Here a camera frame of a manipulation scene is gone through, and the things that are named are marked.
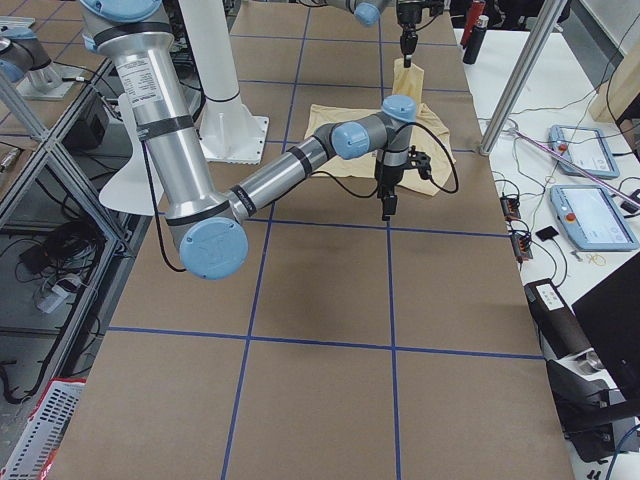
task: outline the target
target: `white table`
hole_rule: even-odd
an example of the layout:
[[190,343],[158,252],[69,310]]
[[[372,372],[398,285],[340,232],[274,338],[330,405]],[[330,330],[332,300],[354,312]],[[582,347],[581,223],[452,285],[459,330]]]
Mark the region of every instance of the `white table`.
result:
[[[461,31],[456,31],[456,36],[459,39]],[[528,33],[525,32],[489,31],[476,63],[474,65],[465,65],[465,73],[474,97],[474,105],[482,129],[486,127],[487,122],[481,119],[488,119],[493,114],[522,51],[522,47],[527,40],[527,36]],[[518,123],[520,131],[541,141],[547,140],[549,127],[553,124],[576,125],[580,122],[581,126],[593,126],[602,129],[605,135],[619,133],[615,125],[597,123],[593,121],[588,112],[585,115],[590,100],[595,96],[595,92],[593,92],[591,83],[562,35],[553,33],[518,99],[514,112],[531,108],[563,107],[570,102],[585,97],[585,95],[587,96],[584,100],[562,110],[525,112],[520,115],[513,115],[511,118]],[[607,142],[613,153],[629,152],[630,150],[621,135],[607,138]],[[513,156],[513,144],[514,137],[512,135],[505,133],[500,136],[490,155],[492,169],[500,172],[505,178],[518,185],[522,193],[541,193],[542,188],[539,185],[518,173]],[[545,179],[551,174],[555,162],[548,155],[523,141],[517,142],[517,155],[521,170],[544,184]],[[640,164],[635,156],[616,157],[616,162],[620,169],[620,177],[612,180],[612,185],[618,186],[620,181],[626,177],[640,176]],[[496,179],[501,178],[499,174],[495,174],[495,177]],[[559,168],[555,171],[553,177],[556,184],[591,183],[587,179],[564,175]],[[498,192],[502,192],[503,184],[504,182],[498,182]],[[629,180],[624,185],[625,192],[632,192],[635,188],[640,188],[640,181]],[[510,185],[504,185],[504,191],[505,193],[515,193],[515,188]],[[533,212],[539,201],[540,197],[524,196],[521,199],[520,211],[532,232],[548,225],[553,225],[561,232],[561,235],[556,237],[556,241],[567,259],[568,277],[560,287],[560,292],[569,305],[637,253],[600,253],[601,257],[606,261],[606,264],[601,266],[590,262],[589,256],[585,253],[578,254],[582,258],[582,262],[579,261],[571,254],[574,247],[558,225],[556,214],[552,210],[548,199],[548,190],[538,208],[534,223]],[[640,217],[630,219],[629,224],[636,236],[640,237]],[[561,254],[552,242],[545,242],[544,246],[554,255],[558,263],[557,283],[562,278],[564,269]],[[535,245],[532,248],[534,259],[524,262],[521,271],[523,284],[548,278],[553,273],[553,263],[548,255]],[[562,363],[572,368],[570,359],[565,359]],[[588,377],[589,380],[595,380],[596,378],[604,378],[609,383],[612,383],[606,372]],[[585,478],[592,469],[596,471],[603,470],[600,478],[601,480],[604,479],[607,465],[585,464],[579,459],[572,445],[568,444],[568,448],[571,452],[574,473],[577,479]],[[612,479],[636,480],[640,476],[639,472],[640,454],[621,455],[616,461]]]

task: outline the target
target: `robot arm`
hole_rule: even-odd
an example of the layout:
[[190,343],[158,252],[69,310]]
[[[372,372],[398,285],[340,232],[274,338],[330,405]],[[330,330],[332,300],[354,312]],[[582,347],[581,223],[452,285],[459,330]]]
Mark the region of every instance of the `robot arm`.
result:
[[402,27],[400,50],[404,56],[404,68],[411,66],[411,57],[418,46],[417,27],[422,22],[422,10],[428,8],[429,15],[435,17],[444,11],[444,0],[397,0],[396,16]]
[[353,13],[365,27],[370,27],[380,20],[380,15],[391,0],[310,0],[314,5],[327,5]]
[[[215,189],[171,63],[166,13],[155,0],[81,0],[90,47],[108,56],[133,107],[138,136],[151,152],[169,208],[165,218],[184,266],[223,278],[244,262],[248,242],[240,223],[308,178],[336,153],[345,159],[378,150],[376,178],[383,215],[395,213],[394,187],[414,165],[409,142],[416,105],[387,98],[382,111],[355,122],[325,125],[229,191]],[[118,8],[109,10],[110,5]]]
[[62,84],[38,37],[26,27],[0,32],[0,70],[12,82],[26,75],[33,87],[43,93]]

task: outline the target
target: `black bottle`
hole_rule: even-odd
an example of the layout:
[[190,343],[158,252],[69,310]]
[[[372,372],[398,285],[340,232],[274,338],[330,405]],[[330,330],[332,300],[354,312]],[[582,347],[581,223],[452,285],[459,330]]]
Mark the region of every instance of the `black bottle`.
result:
[[484,35],[487,33],[488,24],[489,17],[486,15],[480,15],[478,17],[478,21],[473,26],[471,37],[467,42],[467,49],[464,52],[464,57],[462,57],[462,61],[467,65],[473,65],[476,63],[480,47],[482,46],[482,41],[484,40]]

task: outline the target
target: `beige cloth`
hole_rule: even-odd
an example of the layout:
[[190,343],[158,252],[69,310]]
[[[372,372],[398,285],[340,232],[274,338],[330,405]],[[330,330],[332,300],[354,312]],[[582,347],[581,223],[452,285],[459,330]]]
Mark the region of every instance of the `beige cloth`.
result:
[[[449,146],[449,129],[444,126],[438,116],[433,113],[426,104],[421,102],[422,80],[424,71],[415,65],[409,69],[402,66],[402,59],[396,60],[394,64],[393,93],[412,97],[418,105],[417,122],[429,128],[451,153]],[[322,105],[311,105],[309,112],[309,126],[305,138],[311,136],[315,130],[327,123],[348,122],[371,115],[378,110],[368,109],[346,109],[339,107],[325,107]],[[431,157],[431,170],[433,180],[438,185],[444,185],[449,175],[451,166],[447,156],[433,140],[429,134],[419,127],[413,127],[411,144],[419,151],[425,152]],[[336,177],[361,177],[373,178],[373,171],[376,159],[376,152],[368,153],[353,160],[344,160],[341,157],[334,157],[329,160],[322,170],[335,175]],[[416,170],[405,172],[400,185],[427,195],[435,195],[439,190],[431,183],[420,178]]]

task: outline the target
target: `black monitor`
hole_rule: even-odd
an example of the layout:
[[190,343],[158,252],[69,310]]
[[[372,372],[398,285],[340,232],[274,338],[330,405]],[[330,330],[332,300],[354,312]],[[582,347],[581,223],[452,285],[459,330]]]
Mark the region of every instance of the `black monitor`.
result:
[[640,399],[640,254],[576,301],[573,311],[624,397]]

